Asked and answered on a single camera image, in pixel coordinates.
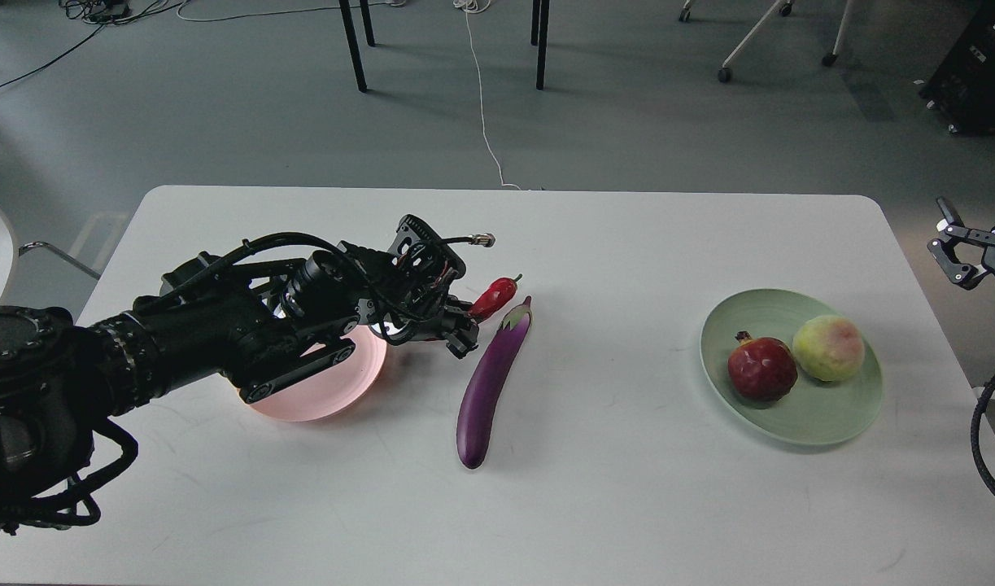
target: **white table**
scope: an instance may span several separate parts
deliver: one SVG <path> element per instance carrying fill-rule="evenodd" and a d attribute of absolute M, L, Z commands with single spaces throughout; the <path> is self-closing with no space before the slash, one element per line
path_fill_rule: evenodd
<path fill-rule="evenodd" d="M 970 387 L 862 197 L 165 186 L 81 323 L 155 293 L 199 250 L 278 230 L 383 249 L 407 212 L 443 236 L 497 234 L 460 250 L 455 293 L 522 272 L 520 298 L 534 296 L 479 470 L 453 438 L 479 353 L 396 348 L 351 411 L 303 424 L 256 414 L 214 376 L 119 418 L 141 453 L 98 494 L 103 521 L 0 538 L 0 581 L 995 585 Z M 885 397 L 861 436 L 790 448 L 709 388 L 705 316 L 765 286 L 864 330 Z"/>

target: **purple eggplant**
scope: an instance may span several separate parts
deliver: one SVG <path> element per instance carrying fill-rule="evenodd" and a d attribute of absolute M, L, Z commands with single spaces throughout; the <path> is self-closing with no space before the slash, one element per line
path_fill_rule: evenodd
<path fill-rule="evenodd" d="M 504 380 L 512 369 L 515 356 L 526 340 L 534 313 L 530 310 L 530 297 L 516 305 L 498 326 L 487 351 L 468 381 L 465 398 L 457 414 L 457 456 L 469 468 L 478 468 L 487 456 L 490 446 L 490 429 L 493 427 L 497 397 L 504 388 Z"/>

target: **green plate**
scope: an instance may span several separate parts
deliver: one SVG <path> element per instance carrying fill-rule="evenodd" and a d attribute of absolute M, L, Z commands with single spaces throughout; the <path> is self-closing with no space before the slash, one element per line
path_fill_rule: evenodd
<path fill-rule="evenodd" d="M 833 445 L 861 434 L 880 412 L 884 383 L 880 364 L 866 342 L 866 359 L 858 374 L 839 383 L 824 383 L 798 368 L 790 394 L 773 404 L 744 400 L 728 378 L 728 355 L 739 346 L 736 331 L 754 338 L 779 338 L 790 345 L 794 333 L 813 317 L 835 314 L 812 297 L 780 289 L 754 289 L 722 301 L 703 323 L 700 353 L 703 370 L 718 396 L 744 422 L 784 442 Z"/>

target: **floor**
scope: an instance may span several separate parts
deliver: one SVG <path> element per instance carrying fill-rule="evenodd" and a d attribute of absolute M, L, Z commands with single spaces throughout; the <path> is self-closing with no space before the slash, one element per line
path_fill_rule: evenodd
<path fill-rule="evenodd" d="M 703 0 L 679 23 L 669 0 L 554 0 L 544 92 L 534 89 L 529 2 L 493 0 L 469 24 L 506 182 L 869 196 L 980 385 L 995 370 L 995 283 L 951 286 L 925 246 L 940 219 L 935 197 L 968 225 L 995 224 L 995 137 L 951 136 L 917 96 L 978 4 L 859 0 L 845 50 L 825 68 L 843 0 L 802 1 L 755 37 L 727 85 L 717 70 L 764 2 Z M 182 14 L 319 5 L 201 0 Z M 165 183 L 500 188 L 466 16 L 448 0 L 372 15 L 377 47 L 360 29 L 367 94 L 337 11 L 215 23 L 170 11 L 104 29 L 0 90 L 0 208 L 20 241 L 50 241 L 102 268 L 142 196 Z M 0 82 L 91 30 L 55 2 L 0 2 Z M 93 286 L 35 251 L 5 301 L 77 315 Z"/>

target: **chair leg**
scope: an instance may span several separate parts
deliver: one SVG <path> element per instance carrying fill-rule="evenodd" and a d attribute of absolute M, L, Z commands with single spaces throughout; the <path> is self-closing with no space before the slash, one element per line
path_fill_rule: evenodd
<path fill-rule="evenodd" d="M 24 256 L 26 255 L 26 253 L 36 248 L 44 248 L 49 252 L 54 253 L 54 255 L 61 257 L 61 259 L 63 260 L 66 260 L 68 263 L 70 263 L 72 267 L 80 270 L 81 272 L 84 272 L 84 274 L 87 274 L 89 275 L 89 277 L 96 279 L 96 281 L 99 281 L 99 278 L 102 277 L 102 275 L 100 275 L 98 272 L 92 270 L 91 267 L 89 267 L 85 263 L 81 263 L 81 261 L 76 259 L 76 257 L 67 255 L 66 252 L 64 252 L 63 250 L 59 250 L 57 247 L 55 247 L 55 245 L 49 244 L 48 242 L 43 242 L 41 240 L 36 240 L 35 242 L 28 242 L 23 246 L 20 246 L 17 256 Z"/>
<path fill-rule="evenodd" d="M 363 63 L 360 62 L 360 45 L 356 43 L 356 29 L 352 27 L 352 8 L 349 7 L 349 0 L 338 0 L 338 8 L 341 8 L 345 38 L 349 41 L 349 56 L 352 57 L 352 71 L 356 74 L 356 88 L 360 92 L 366 92 L 367 81 L 364 79 Z"/>
<path fill-rule="evenodd" d="M 539 30 L 537 49 L 537 89 L 544 89 L 544 64 L 548 53 L 548 5 L 550 0 L 539 0 Z"/>
<path fill-rule="evenodd" d="M 840 55 L 840 48 L 844 45 L 844 36 L 847 33 L 848 24 L 851 23 L 853 9 L 854 0 L 848 0 L 844 5 L 844 15 L 840 17 L 840 28 L 836 30 L 836 41 L 833 42 L 833 49 L 823 56 L 822 63 L 826 67 L 832 66 L 833 62 L 836 61 L 836 57 Z"/>
<path fill-rule="evenodd" d="M 779 8 L 783 6 L 783 4 L 784 4 L 783 0 L 774 0 L 772 2 L 772 7 L 769 7 L 769 10 L 766 11 L 764 15 L 762 15 L 761 19 L 758 20 L 757 24 L 755 24 L 753 28 L 750 29 L 750 33 L 747 33 L 747 36 L 743 37 L 743 41 L 740 41 L 740 44 L 736 45 L 735 49 L 732 49 L 732 52 L 729 53 L 728 57 L 725 59 L 725 62 L 721 63 L 721 70 L 718 72 L 718 79 L 721 82 L 725 83 L 731 80 L 732 70 L 731 68 L 729 68 L 729 66 L 731 66 L 732 60 L 735 59 L 735 57 L 740 54 L 740 51 L 742 51 L 743 48 L 750 43 L 750 40 L 751 38 L 754 37 L 754 34 L 757 34 L 757 31 L 761 30 L 762 27 L 765 26 L 765 23 L 768 22 L 768 19 L 772 18 L 772 15 L 775 14 L 775 12 L 778 11 Z"/>
<path fill-rule="evenodd" d="M 689 22 L 689 16 L 692 13 L 692 5 L 696 3 L 696 0 L 686 0 L 682 7 L 682 11 L 679 12 L 679 22 Z"/>
<path fill-rule="evenodd" d="M 370 23 L 370 2 L 360 1 L 360 14 L 364 19 L 364 35 L 367 37 L 367 46 L 374 46 L 374 27 Z"/>
<path fill-rule="evenodd" d="M 534 18 L 530 20 L 530 44 L 537 46 L 538 19 L 541 18 L 541 0 L 534 0 Z"/>

